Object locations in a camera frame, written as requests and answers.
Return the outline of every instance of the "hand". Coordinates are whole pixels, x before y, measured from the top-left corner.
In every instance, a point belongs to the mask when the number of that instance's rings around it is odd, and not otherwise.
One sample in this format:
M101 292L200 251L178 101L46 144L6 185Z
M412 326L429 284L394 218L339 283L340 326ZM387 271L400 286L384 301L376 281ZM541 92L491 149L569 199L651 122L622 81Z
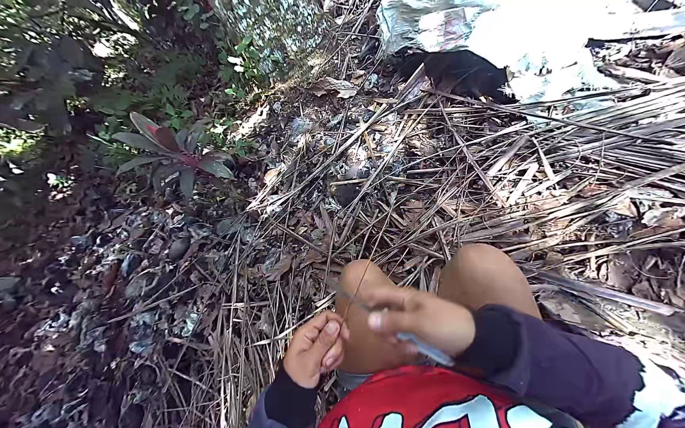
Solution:
M343 362L344 340L349 338L343 317L321 312L295 332L285 355L285 371L303 388L316 388L321 373L332 371Z
M369 327L396 343L395 333L414 333L424 342L451 356L466 350L475 338L475 320L469 309L427 292L406 288L362 290L360 297L384 311L369 314ZM404 343L407 352L415 346Z

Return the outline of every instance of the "red shirt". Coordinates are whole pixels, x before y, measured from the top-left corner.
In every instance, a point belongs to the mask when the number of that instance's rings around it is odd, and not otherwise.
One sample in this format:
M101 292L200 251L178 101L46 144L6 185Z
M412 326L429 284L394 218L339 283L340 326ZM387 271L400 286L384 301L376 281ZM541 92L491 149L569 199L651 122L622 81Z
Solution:
M319 425L402 426L544 428L551 422L488 384L439 367L406 365L372 375Z

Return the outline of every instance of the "person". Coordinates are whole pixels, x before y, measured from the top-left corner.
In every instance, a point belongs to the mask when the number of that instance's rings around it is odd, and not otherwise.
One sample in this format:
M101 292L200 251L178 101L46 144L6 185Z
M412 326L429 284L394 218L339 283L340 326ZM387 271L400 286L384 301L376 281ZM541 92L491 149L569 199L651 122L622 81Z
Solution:
M685 427L685 387L647 359L542 321L524 274L489 245L461 248L437 296L396 287L367 260L348 264L339 285L337 312L295 332L251 428L313 426L320 376L334 369L350 391L323 428ZM455 366L421 362L397 332Z

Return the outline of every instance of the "leg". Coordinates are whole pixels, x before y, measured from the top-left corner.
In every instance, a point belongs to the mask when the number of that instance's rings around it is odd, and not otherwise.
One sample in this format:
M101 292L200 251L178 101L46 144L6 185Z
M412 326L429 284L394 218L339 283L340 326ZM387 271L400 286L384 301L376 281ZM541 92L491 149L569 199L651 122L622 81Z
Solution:
M368 260L356 260L345 266L339 279L340 286L350 295L356 290L371 287L395 287L396 285L380 268ZM372 331L367 323L369 314L337 294L336 312L346 317L350 329L350 340L346 345L345 359L340 370L348 373L375 373L392 369L398 365L414 363L419 357L400 352L395 346L385 343Z
M540 318L528 279L498 248L471 244L443 268L438 296L470 309L497 304Z

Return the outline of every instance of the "white tarp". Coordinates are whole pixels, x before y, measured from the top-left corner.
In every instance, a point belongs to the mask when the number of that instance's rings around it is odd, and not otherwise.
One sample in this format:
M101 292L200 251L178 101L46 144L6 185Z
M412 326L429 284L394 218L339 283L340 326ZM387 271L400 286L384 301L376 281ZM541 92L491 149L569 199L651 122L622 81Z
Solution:
M507 68L509 89L532 102L618 86L596 70L588 39L685 31L685 9L632 12L626 0L383 0L377 20L386 54L471 50Z

